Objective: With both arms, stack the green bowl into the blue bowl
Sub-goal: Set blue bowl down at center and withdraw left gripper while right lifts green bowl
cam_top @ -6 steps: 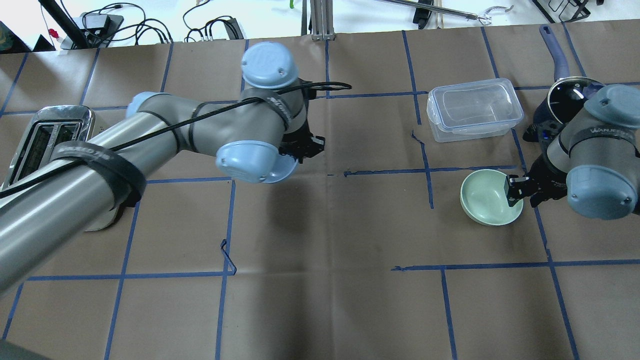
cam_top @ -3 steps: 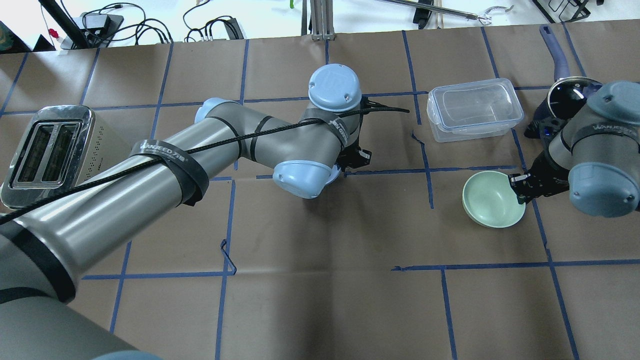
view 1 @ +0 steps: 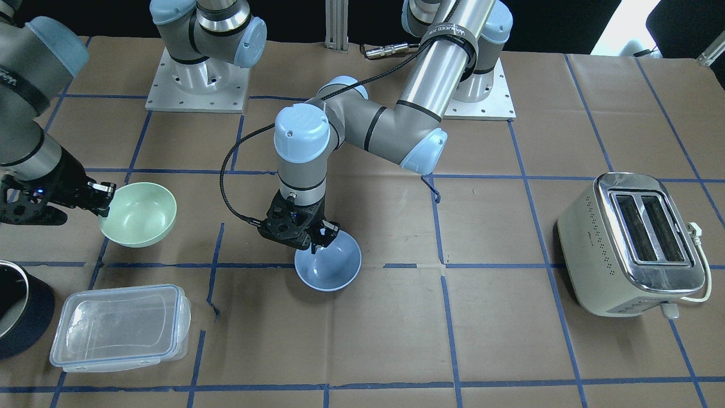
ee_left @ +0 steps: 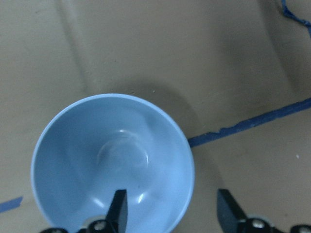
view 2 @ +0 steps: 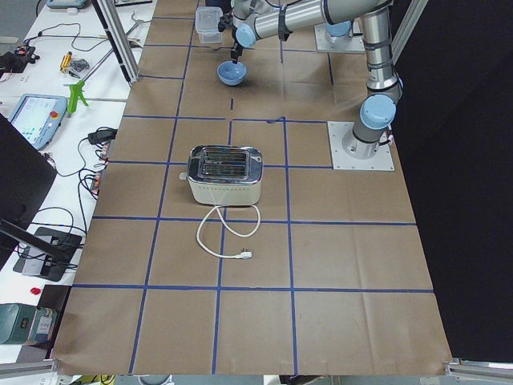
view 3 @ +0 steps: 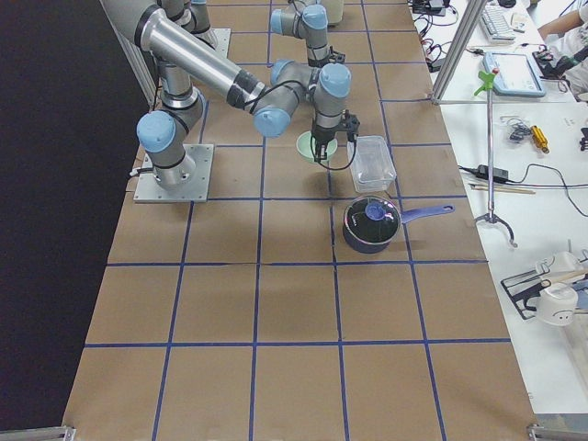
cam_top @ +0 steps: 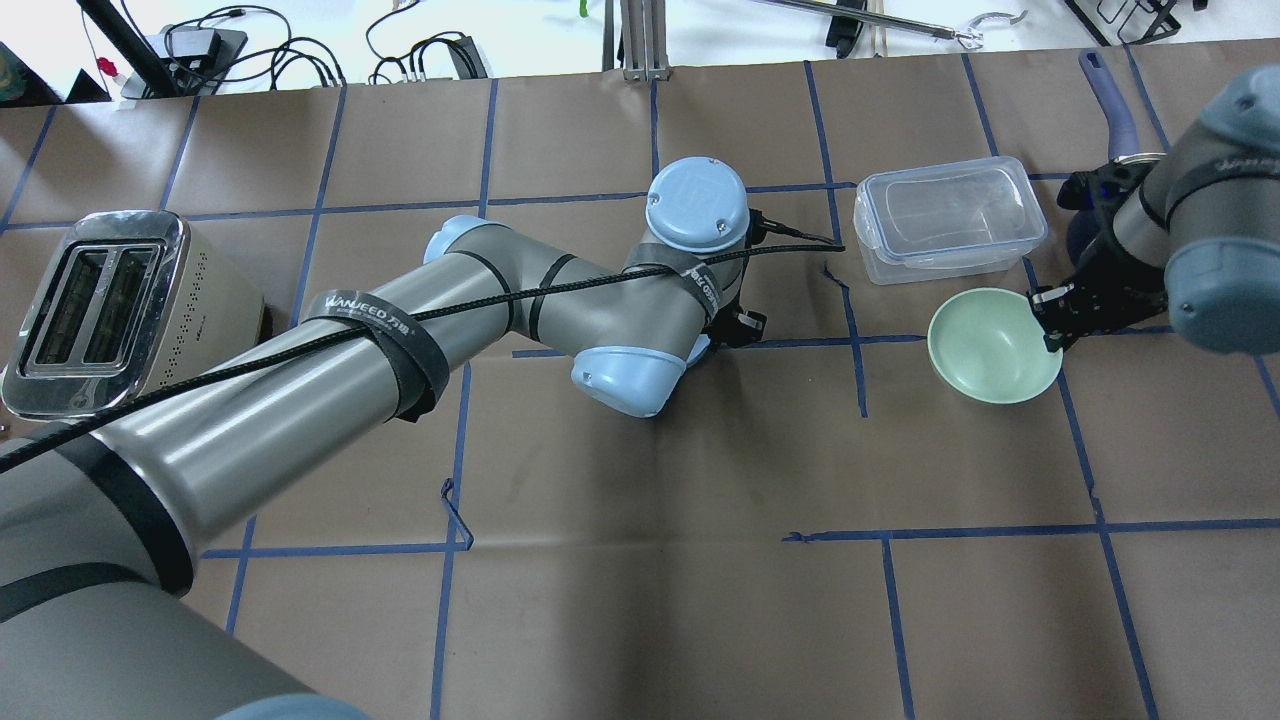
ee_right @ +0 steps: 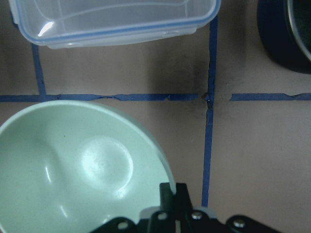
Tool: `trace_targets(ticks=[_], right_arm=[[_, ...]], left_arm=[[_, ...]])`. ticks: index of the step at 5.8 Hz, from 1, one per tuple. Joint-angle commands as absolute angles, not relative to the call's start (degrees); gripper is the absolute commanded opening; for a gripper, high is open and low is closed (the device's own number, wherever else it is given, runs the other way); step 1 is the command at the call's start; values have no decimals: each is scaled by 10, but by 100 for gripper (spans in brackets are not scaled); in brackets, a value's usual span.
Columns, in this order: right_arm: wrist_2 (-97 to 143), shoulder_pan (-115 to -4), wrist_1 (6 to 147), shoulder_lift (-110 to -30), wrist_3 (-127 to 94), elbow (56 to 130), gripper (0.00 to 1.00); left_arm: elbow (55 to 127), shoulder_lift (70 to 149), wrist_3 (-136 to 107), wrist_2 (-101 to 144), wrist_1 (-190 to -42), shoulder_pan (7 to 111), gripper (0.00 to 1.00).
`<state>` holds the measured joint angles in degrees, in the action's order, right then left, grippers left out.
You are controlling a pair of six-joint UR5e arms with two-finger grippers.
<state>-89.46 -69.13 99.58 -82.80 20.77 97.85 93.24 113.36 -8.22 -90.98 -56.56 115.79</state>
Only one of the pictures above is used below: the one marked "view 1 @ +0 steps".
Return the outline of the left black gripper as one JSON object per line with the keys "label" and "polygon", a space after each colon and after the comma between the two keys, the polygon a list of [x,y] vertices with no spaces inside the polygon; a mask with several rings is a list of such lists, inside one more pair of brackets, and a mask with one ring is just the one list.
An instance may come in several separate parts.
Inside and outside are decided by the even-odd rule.
{"label": "left black gripper", "polygon": [[311,206],[298,206],[278,191],[257,232],[265,239],[298,250],[316,254],[318,247],[327,248],[337,237],[340,224],[324,217],[325,199]]}

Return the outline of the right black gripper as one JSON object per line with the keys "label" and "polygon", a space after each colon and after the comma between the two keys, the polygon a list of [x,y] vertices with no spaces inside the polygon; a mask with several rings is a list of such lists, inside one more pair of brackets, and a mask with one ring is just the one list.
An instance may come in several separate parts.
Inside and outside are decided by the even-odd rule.
{"label": "right black gripper", "polygon": [[2,177],[1,222],[19,226],[61,226],[68,216],[52,203],[80,207],[106,218],[116,190],[116,183],[91,180],[80,162],[62,149],[59,163],[46,176],[28,181],[12,175]]}

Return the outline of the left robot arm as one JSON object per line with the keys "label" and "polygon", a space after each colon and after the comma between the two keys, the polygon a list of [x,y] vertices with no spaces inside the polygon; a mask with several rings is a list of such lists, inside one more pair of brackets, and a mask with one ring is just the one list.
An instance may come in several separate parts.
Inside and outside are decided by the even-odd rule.
{"label": "left robot arm", "polygon": [[[395,106],[371,101],[362,81],[339,76],[272,125],[279,190],[259,234],[298,250],[327,247],[339,232],[324,215],[328,159],[350,143],[422,176],[445,147],[441,124],[452,100],[479,101],[513,27],[501,1],[406,1],[402,25],[420,39]],[[471,91],[473,96],[466,96]]]}

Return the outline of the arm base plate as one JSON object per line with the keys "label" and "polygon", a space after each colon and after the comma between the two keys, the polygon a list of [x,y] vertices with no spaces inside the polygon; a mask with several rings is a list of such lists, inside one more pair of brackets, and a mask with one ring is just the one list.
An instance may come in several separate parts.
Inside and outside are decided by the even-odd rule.
{"label": "arm base plate", "polygon": [[458,86],[443,117],[479,121],[510,121],[517,117],[500,58],[492,71],[474,74]]}
{"label": "arm base plate", "polygon": [[244,112],[251,70],[217,59],[187,65],[174,61],[168,50],[148,92],[145,108],[155,112]]}

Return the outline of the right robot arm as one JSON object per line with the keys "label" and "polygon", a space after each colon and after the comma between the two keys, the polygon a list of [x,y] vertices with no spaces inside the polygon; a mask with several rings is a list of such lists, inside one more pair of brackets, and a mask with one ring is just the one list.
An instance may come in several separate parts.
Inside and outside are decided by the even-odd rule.
{"label": "right robot arm", "polygon": [[[106,218],[116,184],[88,176],[36,121],[84,68],[88,49],[47,16],[16,25],[20,5],[2,2],[2,223],[61,226],[65,207]],[[152,1],[150,15],[178,65],[251,68],[265,48],[266,23],[246,1]]]}

